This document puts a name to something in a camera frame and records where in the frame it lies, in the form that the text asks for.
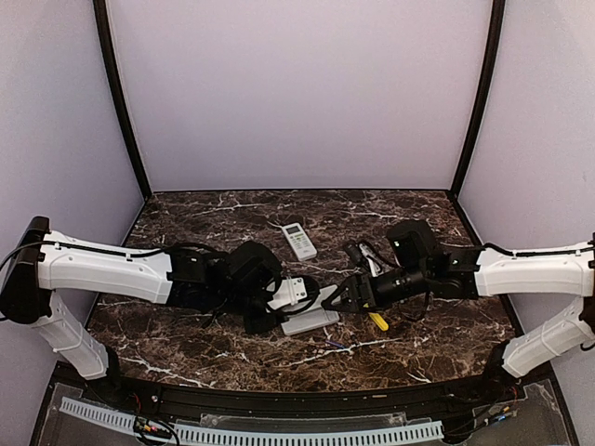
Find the yellow handled screwdriver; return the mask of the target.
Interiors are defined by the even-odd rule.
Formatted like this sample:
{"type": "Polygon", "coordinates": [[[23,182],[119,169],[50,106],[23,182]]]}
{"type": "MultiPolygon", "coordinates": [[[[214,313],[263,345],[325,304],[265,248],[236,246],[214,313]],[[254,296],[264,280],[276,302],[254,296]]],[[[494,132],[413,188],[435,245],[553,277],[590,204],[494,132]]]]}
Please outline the yellow handled screwdriver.
{"type": "Polygon", "coordinates": [[[388,323],[384,320],[382,316],[377,313],[369,313],[370,319],[374,322],[374,324],[383,332],[389,330],[388,323]]]}

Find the purple battery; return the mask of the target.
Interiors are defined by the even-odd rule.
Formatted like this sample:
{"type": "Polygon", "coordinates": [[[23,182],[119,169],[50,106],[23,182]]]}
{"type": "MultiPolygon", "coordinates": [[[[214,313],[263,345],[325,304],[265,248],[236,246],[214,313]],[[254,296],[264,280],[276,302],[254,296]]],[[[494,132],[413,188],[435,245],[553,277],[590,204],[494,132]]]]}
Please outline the purple battery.
{"type": "Polygon", "coordinates": [[[344,346],[342,346],[341,344],[331,341],[331,340],[325,340],[324,341],[327,345],[331,346],[331,347],[335,347],[335,348],[345,348],[344,346]]]}

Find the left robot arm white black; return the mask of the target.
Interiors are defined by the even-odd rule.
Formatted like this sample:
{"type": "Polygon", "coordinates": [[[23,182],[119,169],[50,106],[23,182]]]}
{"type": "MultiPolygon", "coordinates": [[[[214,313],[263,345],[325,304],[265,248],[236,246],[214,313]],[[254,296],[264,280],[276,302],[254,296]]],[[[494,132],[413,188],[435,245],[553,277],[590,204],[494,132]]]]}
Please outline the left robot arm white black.
{"type": "Polygon", "coordinates": [[[131,397],[115,353],[95,340],[62,301],[61,289],[123,295],[154,305],[277,319],[270,305],[283,283],[282,266],[263,244],[231,252],[203,243],[130,249],[78,241],[32,219],[1,263],[1,314],[29,325],[111,405],[131,397]]]}

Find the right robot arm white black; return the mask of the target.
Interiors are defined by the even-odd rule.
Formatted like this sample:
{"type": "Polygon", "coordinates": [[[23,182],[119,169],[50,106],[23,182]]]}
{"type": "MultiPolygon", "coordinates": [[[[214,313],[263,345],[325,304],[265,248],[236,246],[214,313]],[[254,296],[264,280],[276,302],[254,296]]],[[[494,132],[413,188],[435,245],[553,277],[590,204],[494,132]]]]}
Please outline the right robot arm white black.
{"type": "Polygon", "coordinates": [[[574,347],[594,345],[594,243],[536,251],[506,250],[492,243],[450,253],[432,231],[391,229],[398,266],[376,277],[356,274],[327,297],[323,308],[377,313],[412,296],[464,299],[508,294],[567,294],[572,303],[522,336],[497,345],[474,384],[493,403],[514,382],[574,347]]]}

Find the white remote with buttons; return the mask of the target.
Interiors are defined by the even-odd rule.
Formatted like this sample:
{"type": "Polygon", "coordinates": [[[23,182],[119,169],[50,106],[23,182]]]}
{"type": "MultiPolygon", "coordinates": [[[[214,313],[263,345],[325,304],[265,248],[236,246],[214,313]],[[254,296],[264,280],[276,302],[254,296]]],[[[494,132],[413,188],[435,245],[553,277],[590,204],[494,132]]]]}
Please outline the white remote with buttons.
{"type": "Polygon", "coordinates": [[[303,262],[317,257],[317,249],[299,223],[282,226],[282,233],[298,261],[303,262]]]}

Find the black front rail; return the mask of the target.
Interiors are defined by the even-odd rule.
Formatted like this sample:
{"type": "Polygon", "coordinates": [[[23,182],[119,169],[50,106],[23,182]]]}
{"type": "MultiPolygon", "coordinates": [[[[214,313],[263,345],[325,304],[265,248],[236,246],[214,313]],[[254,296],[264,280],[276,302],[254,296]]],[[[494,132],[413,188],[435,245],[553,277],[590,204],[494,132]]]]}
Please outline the black front rail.
{"type": "Polygon", "coordinates": [[[347,392],[250,392],[159,384],[122,377],[85,382],[85,393],[114,408],[142,414],[198,418],[204,414],[269,418],[325,418],[405,413],[407,417],[464,417],[476,408],[520,401],[519,386],[488,387],[479,377],[438,384],[347,392]]]}

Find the right black frame post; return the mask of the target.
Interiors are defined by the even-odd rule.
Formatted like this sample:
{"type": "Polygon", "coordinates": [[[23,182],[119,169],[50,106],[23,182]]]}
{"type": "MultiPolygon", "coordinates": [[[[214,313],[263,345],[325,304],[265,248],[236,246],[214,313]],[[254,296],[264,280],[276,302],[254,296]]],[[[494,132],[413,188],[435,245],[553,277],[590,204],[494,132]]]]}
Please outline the right black frame post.
{"type": "Polygon", "coordinates": [[[469,125],[464,138],[461,153],[456,165],[456,171],[449,190],[454,201],[458,200],[463,189],[483,123],[484,112],[488,102],[496,66],[506,3],[507,2],[505,0],[494,0],[492,2],[483,53],[483,62],[480,70],[475,99],[473,101],[469,125]]]}

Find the black frame post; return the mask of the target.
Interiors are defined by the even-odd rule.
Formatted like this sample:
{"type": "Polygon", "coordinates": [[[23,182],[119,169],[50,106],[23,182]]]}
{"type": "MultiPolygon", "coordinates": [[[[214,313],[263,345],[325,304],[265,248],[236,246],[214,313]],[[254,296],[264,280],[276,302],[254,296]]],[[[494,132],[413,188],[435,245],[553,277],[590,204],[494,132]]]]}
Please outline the black frame post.
{"type": "Polygon", "coordinates": [[[473,101],[469,125],[464,138],[461,153],[456,165],[456,171],[449,190],[454,201],[458,200],[463,189],[483,123],[484,112],[488,102],[496,66],[506,3],[507,2],[505,0],[494,0],[492,2],[483,53],[483,62],[480,70],[475,99],[473,101]]]}
{"type": "Polygon", "coordinates": [[[105,0],[93,0],[93,10],[99,37],[99,46],[103,59],[104,70],[112,96],[116,118],[121,135],[125,143],[126,154],[131,164],[135,180],[144,201],[152,197],[152,188],[141,160],[140,150],[136,141],[132,121],[126,104],[125,93],[118,70],[112,30],[108,14],[108,3],[105,0]]]}

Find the left black frame post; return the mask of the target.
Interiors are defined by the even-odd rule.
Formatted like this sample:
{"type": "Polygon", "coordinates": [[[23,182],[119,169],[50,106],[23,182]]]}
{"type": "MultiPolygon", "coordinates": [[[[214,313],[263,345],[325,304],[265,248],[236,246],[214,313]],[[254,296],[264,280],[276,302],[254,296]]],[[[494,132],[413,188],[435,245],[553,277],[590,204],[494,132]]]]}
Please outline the left black frame post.
{"type": "Polygon", "coordinates": [[[118,70],[112,30],[108,14],[108,3],[105,0],[93,0],[93,10],[99,37],[99,46],[103,59],[104,70],[112,96],[116,118],[121,135],[125,143],[126,154],[131,164],[135,180],[144,201],[152,197],[152,188],[141,160],[140,150],[136,141],[132,121],[126,104],[125,93],[118,70]]]}

